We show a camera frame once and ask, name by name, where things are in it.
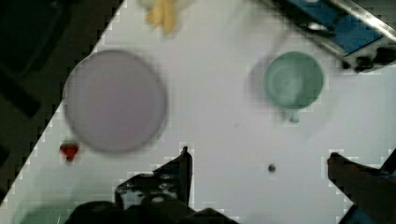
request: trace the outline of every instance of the small red object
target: small red object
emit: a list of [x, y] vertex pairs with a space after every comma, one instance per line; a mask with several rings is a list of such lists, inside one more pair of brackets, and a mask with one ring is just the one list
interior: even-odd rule
[[61, 144], [61, 151], [66, 156], [67, 161], [72, 161], [78, 152], [78, 144], [63, 143]]

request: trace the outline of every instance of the plate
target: plate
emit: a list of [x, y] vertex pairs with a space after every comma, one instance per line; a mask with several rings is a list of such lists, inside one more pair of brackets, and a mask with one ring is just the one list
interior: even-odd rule
[[165, 87], [158, 74], [127, 51], [84, 59], [64, 88], [64, 113], [78, 140], [104, 152], [142, 147], [163, 124]]

